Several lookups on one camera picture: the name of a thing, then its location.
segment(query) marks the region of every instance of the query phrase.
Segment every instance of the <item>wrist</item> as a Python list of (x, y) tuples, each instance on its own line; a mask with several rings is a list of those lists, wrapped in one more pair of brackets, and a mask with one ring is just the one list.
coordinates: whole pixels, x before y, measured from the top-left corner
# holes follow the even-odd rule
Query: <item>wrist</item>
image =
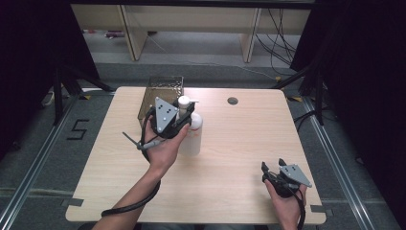
[(163, 170), (161, 168), (149, 166), (146, 175), (153, 180), (159, 181), (162, 179), (162, 177), (164, 177), (166, 172), (166, 170)]

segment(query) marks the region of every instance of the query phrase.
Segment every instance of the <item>round hole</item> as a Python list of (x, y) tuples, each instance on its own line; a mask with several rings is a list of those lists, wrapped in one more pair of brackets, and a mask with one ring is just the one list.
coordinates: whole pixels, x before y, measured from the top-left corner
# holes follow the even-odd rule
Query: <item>round hole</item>
[(231, 98), (229, 98), (229, 99), (227, 100), (227, 102), (228, 102), (229, 104), (234, 105), (234, 104), (237, 104), (237, 103), (238, 103), (238, 99), (231, 97)]

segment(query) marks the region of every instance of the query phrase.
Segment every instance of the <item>hand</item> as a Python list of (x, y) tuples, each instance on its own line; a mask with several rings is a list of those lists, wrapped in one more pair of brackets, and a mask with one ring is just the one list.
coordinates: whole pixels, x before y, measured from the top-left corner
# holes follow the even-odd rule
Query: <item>hand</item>
[[(301, 210), (296, 198), (294, 196), (289, 198), (280, 197), (275, 191), (274, 186), (268, 180), (265, 180), (265, 185), (268, 189), (269, 195), (271, 195), (272, 204), (274, 205), (281, 228), (284, 230), (297, 229)], [(299, 190), (302, 192), (303, 197), (299, 191), (296, 192), (296, 196), (304, 201), (305, 206), (305, 191), (307, 190), (307, 187), (301, 184)]]
[[(156, 136), (151, 127), (150, 120), (152, 118), (153, 116), (150, 116), (147, 121), (145, 138), (146, 142)], [(170, 168), (170, 166), (173, 165), (176, 160), (179, 146), (188, 133), (189, 126), (189, 124), (184, 125), (175, 137), (165, 140), (160, 145), (147, 150), (150, 163), (149, 168), (151, 170), (157, 171), (162, 176), (167, 172), (167, 170)]]

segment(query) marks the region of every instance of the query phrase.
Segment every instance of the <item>person's right hand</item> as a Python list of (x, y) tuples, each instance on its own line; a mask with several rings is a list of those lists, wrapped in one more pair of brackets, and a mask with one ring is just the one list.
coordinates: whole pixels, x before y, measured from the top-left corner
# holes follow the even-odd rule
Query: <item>person's right hand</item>
[[(301, 216), (301, 210), (296, 198), (294, 196), (289, 198), (280, 197), (269, 180), (265, 180), (265, 185), (269, 195), (271, 195), (272, 204), (274, 205), (281, 228), (283, 230), (298, 229), (298, 220)], [(303, 197), (299, 191), (296, 192), (296, 196), (304, 201), (304, 206), (306, 189), (307, 187), (303, 184), (299, 188)]]

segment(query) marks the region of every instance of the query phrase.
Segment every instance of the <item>gray floor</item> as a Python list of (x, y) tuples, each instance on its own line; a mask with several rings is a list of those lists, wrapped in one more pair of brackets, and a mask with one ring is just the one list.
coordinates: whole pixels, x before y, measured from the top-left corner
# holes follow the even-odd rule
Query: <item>gray floor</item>
[[(237, 83), (230, 83), (230, 86), (266, 88), (275, 82), (273, 79), (278, 75), (270, 68), (270, 55), (258, 42), (254, 47), (252, 61), (244, 63), (237, 34), (159, 32), (150, 36), (140, 60), (134, 62), (130, 58), (124, 38), (108, 39), (103, 36), (104, 33), (96, 32), (84, 36), (101, 73), (101, 79), (112, 86), (139, 85), (147, 82), (150, 75), (165, 74), (185, 75), (185, 86), (216, 87), (218, 84), (216, 81), (228, 86), (221, 78), (227, 73), (236, 76), (241, 82), (241, 86)], [(287, 39), (295, 46), (299, 37), (288, 36)], [(287, 58), (284, 49), (277, 49), (277, 52)], [(272, 66), (278, 68), (282, 74), (293, 73), (286, 69), (288, 65), (276, 58), (272, 58)], [(297, 96), (298, 85), (299, 82), (295, 82), (287, 86), (284, 89), (286, 96)], [(76, 188), (111, 99), (111, 95), (100, 94), (92, 96), (90, 100), (75, 102), (11, 229), (77, 229), (82, 225), (64, 218), (66, 207), (61, 205), (61, 201), (69, 199)], [(288, 102), (288, 105), (292, 118), (306, 113), (303, 103)], [(6, 207), (13, 191), (19, 186), (41, 150), (52, 129), (53, 112), (51, 106), (40, 110), (20, 138), (21, 143), (24, 143), (22, 149), (9, 152), (0, 162), (1, 209)], [(356, 151), (339, 121), (330, 111), (325, 112), (324, 117), (329, 138), (375, 229), (400, 229), (365, 168), (355, 162)], [(71, 131), (77, 119), (88, 119), (89, 122), (80, 124), (81, 128), (88, 130), (82, 141), (69, 141), (67, 138), (77, 135)], [(304, 122), (299, 130), (299, 136), (327, 210), (326, 223), (319, 226), (308, 225), (304, 229), (362, 229), (310, 120)], [(279, 227), (270, 225), (269, 229)]]

